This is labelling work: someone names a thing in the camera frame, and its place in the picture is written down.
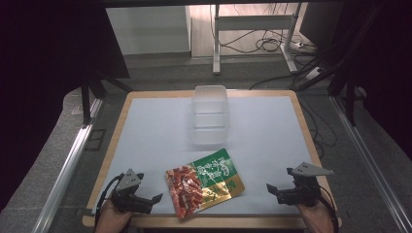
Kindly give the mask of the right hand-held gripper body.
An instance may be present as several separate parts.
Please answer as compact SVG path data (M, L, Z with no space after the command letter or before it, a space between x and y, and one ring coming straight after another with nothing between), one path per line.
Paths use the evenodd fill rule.
M322 196L318 176L334 174L332 170L307 162L302 162L296 168L293 168L292 172L294 188L279 190L277 196L279 204L302 204L313 207Z

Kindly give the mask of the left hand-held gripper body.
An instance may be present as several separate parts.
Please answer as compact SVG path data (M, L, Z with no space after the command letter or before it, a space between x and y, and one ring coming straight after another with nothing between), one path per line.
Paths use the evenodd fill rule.
M121 173L118 177L118 183L111 192L110 200L122 213L132 212L148 215L152 211L153 205L151 199L141 198L136 195L141 183L136 175L131 168L125 173Z

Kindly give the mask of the person's left hand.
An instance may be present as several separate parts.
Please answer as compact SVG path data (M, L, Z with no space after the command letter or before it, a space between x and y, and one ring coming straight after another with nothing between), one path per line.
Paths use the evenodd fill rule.
M124 233L132 216L132 212L122 213L111 200L106 200L93 233Z

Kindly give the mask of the person's right hand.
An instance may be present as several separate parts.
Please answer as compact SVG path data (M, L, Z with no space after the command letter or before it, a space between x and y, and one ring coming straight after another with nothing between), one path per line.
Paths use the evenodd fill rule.
M335 233L331 209L321 201L313 207L296 205L301 217L311 233Z

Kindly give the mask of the red and green snack packet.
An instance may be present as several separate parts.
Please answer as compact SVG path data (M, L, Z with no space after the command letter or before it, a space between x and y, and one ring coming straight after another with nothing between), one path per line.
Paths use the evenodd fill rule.
M165 172L176 217L184 218L245 191L226 149Z

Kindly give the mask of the clear plastic container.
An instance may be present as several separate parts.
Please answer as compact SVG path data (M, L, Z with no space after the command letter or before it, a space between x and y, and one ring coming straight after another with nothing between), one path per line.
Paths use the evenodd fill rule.
M192 136L198 145L224 144L230 126L227 90L223 85L198 85L191 98Z

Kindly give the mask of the black tripod stand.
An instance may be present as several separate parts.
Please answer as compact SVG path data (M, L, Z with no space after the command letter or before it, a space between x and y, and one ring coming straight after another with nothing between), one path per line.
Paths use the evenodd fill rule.
M129 93L133 88L121 81L104 75L101 72L87 71L83 75L82 80L82 106L83 106L83 128L86 128L91 124L91 108L89 101L89 93L92 92L95 98L103 99L106 97L106 89L103 86L103 81L107 81L112 85L122 89L126 93Z
M345 114L352 125L356 124L354 120L356 83L355 78L352 76L351 67L355 63L355 58L362 41L381 11L382 6L382 1L368 0L365 10L360 14L360 19L345 32L343 38L340 39L337 44L326 50L326 52L333 51L337 53L338 60L320 75L293 89L294 91L303 91L327 77L333 76L327 88L327 93L335 96L338 95L343 88L346 88Z

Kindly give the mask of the white power strip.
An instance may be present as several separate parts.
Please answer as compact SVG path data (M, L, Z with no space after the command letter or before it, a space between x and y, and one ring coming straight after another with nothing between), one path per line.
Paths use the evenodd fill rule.
M313 70L311 70L306 76L305 79L310 81L314 78L316 78L318 75L320 75L323 72L323 69L321 67L315 67Z

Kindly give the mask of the dark curtain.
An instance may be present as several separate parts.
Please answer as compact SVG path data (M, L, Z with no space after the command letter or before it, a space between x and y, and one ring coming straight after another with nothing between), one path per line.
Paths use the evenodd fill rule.
M0 0L0 211L37 159L65 95L128 71L98 0Z
M412 0L310 2L300 32L332 66L329 87L365 91L364 107L412 159Z

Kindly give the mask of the white cabinet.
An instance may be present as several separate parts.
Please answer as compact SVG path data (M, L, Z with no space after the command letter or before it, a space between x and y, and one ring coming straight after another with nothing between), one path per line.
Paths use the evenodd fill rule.
M187 6L108 8L106 12L123 55L191 51Z

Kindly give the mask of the aluminium rail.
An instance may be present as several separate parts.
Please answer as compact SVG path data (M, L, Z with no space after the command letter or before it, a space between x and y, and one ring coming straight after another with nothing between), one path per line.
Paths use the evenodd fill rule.
M361 137L359 130L351 123L350 120L347 119L344 113L343 103L335 96L330 96L329 99L334 106L335 111L338 113L345 129L347 130L349 137L353 141L369 176L375 183L375 186L377 187L398 229L401 233L412 233L412 219L406 213L404 206L401 204L399 198L384 177L369 148Z
M80 128L31 233L48 233L64 193L76 169L77 163L81 157L87 138L91 132L93 123L95 122L102 103L102 100L93 100L92 105L89 108L91 120L89 121L89 124Z

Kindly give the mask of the white desk frame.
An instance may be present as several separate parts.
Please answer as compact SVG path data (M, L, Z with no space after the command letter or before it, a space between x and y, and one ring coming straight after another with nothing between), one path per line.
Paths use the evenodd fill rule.
M280 50L290 72L295 74L297 68L291 56L290 45L300 9L301 3L298 3L292 15L221 17L219 14L220 5L217 4L212 19L214 29L213 74L219 75L221 73L220 32L239 30L287 30L286 38L280 43Z

